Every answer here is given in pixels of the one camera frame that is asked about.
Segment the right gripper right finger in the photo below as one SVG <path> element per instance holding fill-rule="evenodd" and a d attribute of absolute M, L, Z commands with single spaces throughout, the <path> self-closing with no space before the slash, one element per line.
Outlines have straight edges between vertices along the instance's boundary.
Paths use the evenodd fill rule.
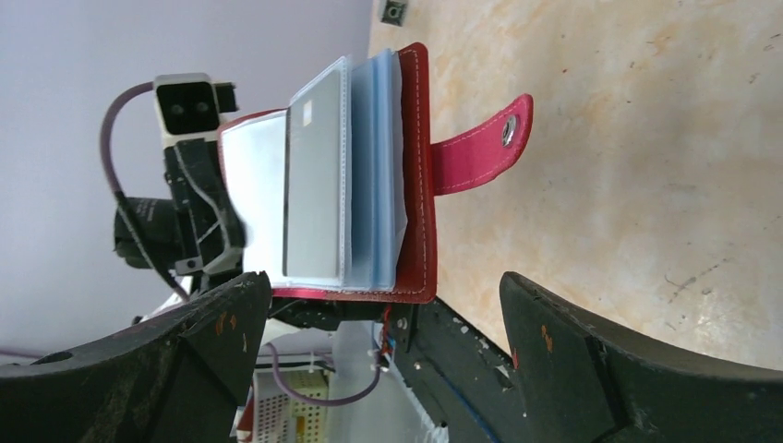
<path fill-rule="evenodd" d="M 512 362 L 536 442 L 778 442 L 782 374 L 688 351 L 500 280 Z"/>

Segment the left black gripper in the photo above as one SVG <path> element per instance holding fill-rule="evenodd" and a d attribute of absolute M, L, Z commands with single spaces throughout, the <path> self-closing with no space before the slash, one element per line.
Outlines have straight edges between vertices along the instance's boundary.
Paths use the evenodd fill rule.
<path fill-rule="evenodd" d="M 218 143 L 179 141 L 163 157 L 171 197 L 128 200 L 148 253 L 177 276 L 240 271 L 245 232 L 223 181 Z"/>

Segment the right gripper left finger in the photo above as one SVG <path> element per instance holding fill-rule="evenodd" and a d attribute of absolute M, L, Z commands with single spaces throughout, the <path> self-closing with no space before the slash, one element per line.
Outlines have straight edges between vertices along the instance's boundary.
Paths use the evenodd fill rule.
<path fill-rule="evenodd" d="M 249 272 L 185 305 L 1 368 L 5 442 L 226 442 L 271 306 Z"/>

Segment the red leather card holder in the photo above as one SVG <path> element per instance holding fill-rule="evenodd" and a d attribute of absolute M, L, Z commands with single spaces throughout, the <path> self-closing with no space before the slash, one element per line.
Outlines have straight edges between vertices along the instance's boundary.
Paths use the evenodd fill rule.
<path fill-rule="evenodd" d="M 301 90 L 332 70 L 342 81 L 337 280 L 317 284 L 283 275 L 291 102 L 218 131 L 223 181 L 246 237 L 242 269 L 265 273 L 278 297 L 429 302 L 438 278 L 435 197 L 482 186 L 519 160 L 532 129 L 533 98 L 523 94 L 483 124 L 434 143 L 424 44 L 384 50 L 360 65 L 341 57 Z"/>

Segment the grey black credit card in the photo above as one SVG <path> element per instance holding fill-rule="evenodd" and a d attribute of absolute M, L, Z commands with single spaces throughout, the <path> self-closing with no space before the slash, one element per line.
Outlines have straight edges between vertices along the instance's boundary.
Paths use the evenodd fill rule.
<path fill-rule="evenodd" d="M 341 73 L 324 72 L 287 115 L 283 275 L 330 284 L 339 273 Z"/>

